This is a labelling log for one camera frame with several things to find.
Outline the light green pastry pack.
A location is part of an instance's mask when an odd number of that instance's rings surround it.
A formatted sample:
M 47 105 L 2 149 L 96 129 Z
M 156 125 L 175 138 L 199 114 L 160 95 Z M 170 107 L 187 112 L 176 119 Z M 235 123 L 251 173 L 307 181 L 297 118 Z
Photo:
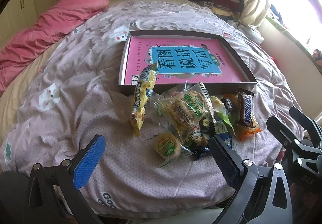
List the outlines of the light green pastry pack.
M 216 96 L 210 96 L 210 99 L 211 99 L 212 107 L 214 109 L 215 118 L 221 119 L 224 122 L 230 135 L 232 137 L 235 137 L 236 135 L 235 135 L 234 127 L 230 122 L 229 112 L 226 109 L 224 103 Z

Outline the dark shallow cardboard box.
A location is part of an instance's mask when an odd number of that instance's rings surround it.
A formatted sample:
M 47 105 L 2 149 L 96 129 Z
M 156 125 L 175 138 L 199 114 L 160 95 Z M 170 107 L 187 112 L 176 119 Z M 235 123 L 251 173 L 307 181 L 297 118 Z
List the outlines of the dark shallow cardboard box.
M 118 85 L 126 96 L 134 93 L 139 75 L 157 64 L 154 91 L 163 93 L 185 82 L 203 82 L 209 94 L 251 90 L 257 81 L 237 51 L 223 36 L 195 31 L 141 30 L 128 33 Z

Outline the blue snack pack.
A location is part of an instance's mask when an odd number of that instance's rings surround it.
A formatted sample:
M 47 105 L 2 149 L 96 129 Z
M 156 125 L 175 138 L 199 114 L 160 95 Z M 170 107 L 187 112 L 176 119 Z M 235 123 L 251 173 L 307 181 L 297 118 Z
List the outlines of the blue snack pack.
M 218 136 L 229 149 L 232 149 L 232 137 L 229 133 L 218 134 Z M 201 156 L 209 155 L 210 153 L 208 144 L 206 146 L 198 146 L 193 150 L 194 160 L 199 160 Z

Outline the pink and blue book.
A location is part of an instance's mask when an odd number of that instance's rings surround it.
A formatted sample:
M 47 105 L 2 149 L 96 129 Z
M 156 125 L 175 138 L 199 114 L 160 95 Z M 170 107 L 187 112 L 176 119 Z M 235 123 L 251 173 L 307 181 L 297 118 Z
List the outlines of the pink and blue book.
M 243 63 L 220 38 L 130 36 L 122 56 L 119 84 L 135 85 L 148 65 L 158 64 L 159 85 L 248 82 Z

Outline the cream wardrobe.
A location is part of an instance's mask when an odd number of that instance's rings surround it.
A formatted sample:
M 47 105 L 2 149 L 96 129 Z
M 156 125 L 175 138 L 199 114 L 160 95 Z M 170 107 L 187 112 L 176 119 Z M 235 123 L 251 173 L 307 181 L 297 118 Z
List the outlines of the cream wardrobe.
M 1 13 L 1 47 L 37 18 L 34 0 L 10 0 Z

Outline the Snickers chocolate bar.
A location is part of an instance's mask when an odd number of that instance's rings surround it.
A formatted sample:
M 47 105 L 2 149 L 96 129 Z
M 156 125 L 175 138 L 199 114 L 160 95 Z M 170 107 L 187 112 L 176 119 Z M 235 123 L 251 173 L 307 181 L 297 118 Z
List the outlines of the Snickers chocolate bar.
M 238 88 L 238 112 L 237 112 L 237 124 L 245 127 L 254 128 L 255 123 L 253 122 L 253 92 Z

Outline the clear pack brown rice cakes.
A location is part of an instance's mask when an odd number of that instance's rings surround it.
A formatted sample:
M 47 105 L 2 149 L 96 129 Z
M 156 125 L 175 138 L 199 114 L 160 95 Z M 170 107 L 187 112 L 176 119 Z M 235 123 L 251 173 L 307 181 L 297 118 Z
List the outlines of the clear pack brown rice cakes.
M 179 140 L 186 147 L 191 144 L 190 133 L 202 118 L 206 117 L 211 122 L 215 120 L 210 95 L 201 82 L 182 92 L 178 88 L 167 91 L 155 106 L 171 121 Z

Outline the yellow Alpenliebe candy pack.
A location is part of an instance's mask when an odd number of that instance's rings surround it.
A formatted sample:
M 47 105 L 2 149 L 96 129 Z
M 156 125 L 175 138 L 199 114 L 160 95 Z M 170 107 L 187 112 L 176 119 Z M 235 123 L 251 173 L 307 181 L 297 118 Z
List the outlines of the yellow Alpenliebe candy pack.
M 158 74 L 158 64 L 153 63 L 144 68 L 137 81 L 134 95 L 130 123 L 133 135 L 140 136 L 140 130 L 145 120 L 146 104 L 150 99 Z

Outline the small dark roll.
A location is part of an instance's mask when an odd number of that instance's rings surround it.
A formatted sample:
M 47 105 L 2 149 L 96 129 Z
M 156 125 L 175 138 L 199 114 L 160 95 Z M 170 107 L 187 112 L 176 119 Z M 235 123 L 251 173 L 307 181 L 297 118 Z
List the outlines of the small dark roll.
M 228 112 L 232 112 L 234 110 L 234 106 L 229 98 L 221 98 L 221 102 L 224 104 Z

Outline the floral mauve quilt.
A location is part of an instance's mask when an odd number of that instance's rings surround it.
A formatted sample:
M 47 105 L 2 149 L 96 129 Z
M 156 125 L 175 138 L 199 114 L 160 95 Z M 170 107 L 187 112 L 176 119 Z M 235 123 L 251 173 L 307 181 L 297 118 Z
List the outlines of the floral mauve quilt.
M 255 42 L 190 4 L 126 1 L 72 29 L 28 86 L 1 145 L 1 169 L 30 180 L 90 143 L 72 180 L 96 214 L 136 219 L 212 206 L 234 190 L 211 153 L 213 136 L 271 169 L 282 145 L 274 116 L 295 134 L 298 102 Z

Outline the black cartoon snack pack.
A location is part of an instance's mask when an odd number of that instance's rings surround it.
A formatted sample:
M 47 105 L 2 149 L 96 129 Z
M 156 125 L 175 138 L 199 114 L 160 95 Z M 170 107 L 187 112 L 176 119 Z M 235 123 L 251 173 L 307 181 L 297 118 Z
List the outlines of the black cartoon snack pack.
M 189 135 L 188 149 L 193 153 L 194 160 L 199 160 L 202 156 L 211 154 L 209 148 L 209 139 L 214 137 L 216 133 L 215 126 L 208 118 L 204 117 L 199 124 L 194 126 L 193 131 Z

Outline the round biscuit green label pack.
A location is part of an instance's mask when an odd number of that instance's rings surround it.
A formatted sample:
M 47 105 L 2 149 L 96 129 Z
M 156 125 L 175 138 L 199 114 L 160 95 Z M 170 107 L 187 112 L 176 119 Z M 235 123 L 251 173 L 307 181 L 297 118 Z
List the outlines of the round biscuit green label pack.
M 180 157 L 187 157 L 193 154 L 170 132 L 155 135 L 153 137 L 153 148 L 163 158 L 160 167 L 164 167 Z

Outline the orange bread pack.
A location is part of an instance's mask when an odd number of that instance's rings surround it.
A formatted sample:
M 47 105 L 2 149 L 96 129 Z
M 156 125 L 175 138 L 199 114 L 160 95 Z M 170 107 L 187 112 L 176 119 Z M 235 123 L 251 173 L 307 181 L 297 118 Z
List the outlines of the orange bread pack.
M 235 131 L 235 135 L 236 137 L 240 140 L 240 141 L 244 141 L 247 138 L 249 138 L 251 135 L 254 135 L 256 133 L 261 132 L 261 128 L 259 126 L 259 123 L 257 122 L 255 115 L 253 118 L 253 122 L 255 123 L 255 127 L 254 128 L 250 128 L 250 127 L 245 127 L 245 126 L 241 126 L 237 124 L 237 112 L 238 112 L 238 97 L 237 94 L 235 94 L 231 99 L 231 102 L 234 106 L 234 110 L 232 111 L 231 114 L 231 120 L 232 120 L 232 124 L 234 127 L 234 131 Z

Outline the pink blanket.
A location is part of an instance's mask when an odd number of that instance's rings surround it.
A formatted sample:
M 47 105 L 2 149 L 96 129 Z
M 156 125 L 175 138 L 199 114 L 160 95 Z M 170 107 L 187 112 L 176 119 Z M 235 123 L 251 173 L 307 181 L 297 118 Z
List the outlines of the pink blanket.
M 107 8 L 109 0 L 58 0 L 1 48 L 1 93 L 52 44 Z

